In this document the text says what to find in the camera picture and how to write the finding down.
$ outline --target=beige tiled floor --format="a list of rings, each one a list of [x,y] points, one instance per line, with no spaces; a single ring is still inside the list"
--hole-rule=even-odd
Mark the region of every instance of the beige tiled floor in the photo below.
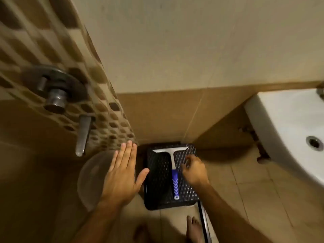
[[[323,192],[295,178],[275,163],[260,165],[258,151],[223,149],[198,153],[204,157],[212,186],[221,197],[274,243],[324,242]],[[183,242],[186,216],[198,208],[178,207],[148,211],[140,196],[123,210],[117,222],[120,243],[132,242],[137,225],[147,222],[158,242]],[[209,222],[213,243],[217,237]]]

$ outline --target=left hand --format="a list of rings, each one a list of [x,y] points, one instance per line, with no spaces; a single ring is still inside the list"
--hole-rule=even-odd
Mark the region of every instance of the left hand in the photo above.
[[[135,181],[137,145],[128,141],[115,151],[109,171],[106,175],[101,200],[120,208],[127,205],[139,192],[148,172],[143,169]]]

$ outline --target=bare foot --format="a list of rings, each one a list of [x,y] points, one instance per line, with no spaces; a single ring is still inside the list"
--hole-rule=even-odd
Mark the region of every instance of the bare foot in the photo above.
[[[133,240],[136,243],[154,243],[152,240],[150,233],[148,232],[147,225],[139,225],[134,233]]]
[[[187,239],[192,243],[203,243],[203,228],[201,224],[197,220],[197,218],[193,217],[191,219],[190,216],[187,216]]]

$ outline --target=brown mosaic tile wall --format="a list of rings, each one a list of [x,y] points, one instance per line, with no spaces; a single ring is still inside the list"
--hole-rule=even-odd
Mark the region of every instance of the brown mosaic tile wall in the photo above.
[[[20,80],[23,68],[39,64],[56,66],[86,84],[89,100],[69,104],[64,115],[45,110],[45,99],[29,91]],[[75,134],[79,115],[95,116],[88,148],[116,149],[127,139],[135,141],[70,0],[0,0],[0,85],[14,98]]]

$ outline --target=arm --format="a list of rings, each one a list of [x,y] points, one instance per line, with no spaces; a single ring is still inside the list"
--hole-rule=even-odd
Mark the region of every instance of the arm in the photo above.
[[[209,184],[207,170],[199,158],[195,155],[186,158],[190,162],[190,168],[181,165],[183,176],[197,192],[220,243],[272,243],[218,195]]]
[[[143,169],[135,182],[136,144],[123,143],[114,153],[100,201],[72,243],[103,243],[123,206],[138,193],[149,169]]]

